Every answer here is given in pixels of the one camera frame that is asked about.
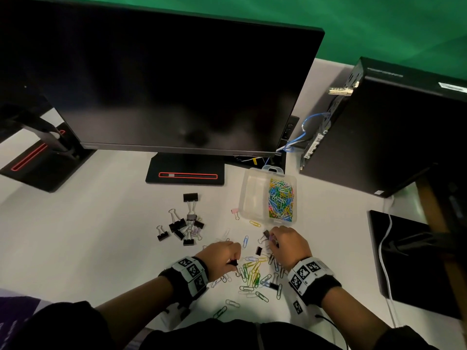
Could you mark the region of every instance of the monitor screen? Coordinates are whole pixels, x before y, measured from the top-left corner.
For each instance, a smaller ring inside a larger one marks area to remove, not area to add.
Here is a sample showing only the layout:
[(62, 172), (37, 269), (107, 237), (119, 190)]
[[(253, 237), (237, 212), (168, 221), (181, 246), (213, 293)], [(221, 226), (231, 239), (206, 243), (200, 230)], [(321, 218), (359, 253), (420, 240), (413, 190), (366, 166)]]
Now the monitor screen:
[(275, 152), (321, 29), (0, 0), (4, 41), (85, 148)]

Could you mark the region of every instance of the black cable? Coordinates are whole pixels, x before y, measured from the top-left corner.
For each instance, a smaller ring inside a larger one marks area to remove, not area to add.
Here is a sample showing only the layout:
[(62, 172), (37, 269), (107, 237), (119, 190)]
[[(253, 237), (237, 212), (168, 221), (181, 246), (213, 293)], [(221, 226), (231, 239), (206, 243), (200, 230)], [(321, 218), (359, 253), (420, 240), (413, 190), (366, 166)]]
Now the black cable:
[[(322, 315), (315, 315), (315, 317), (316, 318), (323, 318), (325, 321), (328, 321), (328, 322), (330, 322), (330, 324), (334, 325), (335, 329), (337, 329), (336, 325), (333, 322), (331, 322), (329, 319), (327, 319), (326, 317), (323, 317)], [(346, 342), (347, 350), (349, 350), (349, 345), (347, 344), (347, 341), (346, 341), (346, 339), (344, 338), (343, 335), (342, 335), (342, 338)]]

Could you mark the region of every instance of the wristband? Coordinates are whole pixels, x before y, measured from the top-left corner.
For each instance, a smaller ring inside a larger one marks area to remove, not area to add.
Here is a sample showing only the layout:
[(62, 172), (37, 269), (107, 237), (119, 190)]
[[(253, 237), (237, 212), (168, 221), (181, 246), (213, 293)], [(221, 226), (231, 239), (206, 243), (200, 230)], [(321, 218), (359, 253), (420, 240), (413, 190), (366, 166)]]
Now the wristband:
[(342, 285), (334, 278), (334, 273), (320, 259), (310, 257), (299, 261), (289, 272), (290, 286), (308, 306), (321, 307), (327, 292)]
[(185, 257), (159, 276), (166, 277), (174, 288), (174, 301), (188, 307), (206, 291), (208, 271), (206, 264), (197, 257)]

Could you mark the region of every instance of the computer tower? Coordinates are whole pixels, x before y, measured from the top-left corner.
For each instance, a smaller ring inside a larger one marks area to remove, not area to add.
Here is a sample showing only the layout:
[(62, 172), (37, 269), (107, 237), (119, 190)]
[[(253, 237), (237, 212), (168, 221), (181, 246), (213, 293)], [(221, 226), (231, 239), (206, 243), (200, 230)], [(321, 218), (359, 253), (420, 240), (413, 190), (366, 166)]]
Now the computer tower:
[(467, 81), (362, 57), (334, 93), (301, 174), (388, 197), (464, 160)]

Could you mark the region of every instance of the purple fabric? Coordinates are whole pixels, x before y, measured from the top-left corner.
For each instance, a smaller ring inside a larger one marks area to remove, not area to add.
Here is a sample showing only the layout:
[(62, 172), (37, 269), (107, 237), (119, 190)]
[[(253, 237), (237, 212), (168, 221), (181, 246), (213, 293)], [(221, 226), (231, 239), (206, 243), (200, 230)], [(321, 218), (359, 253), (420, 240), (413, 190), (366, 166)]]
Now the purple fabric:
[(0, 297), (0, 350), (36, 310), (41, 300), (33, 297)]

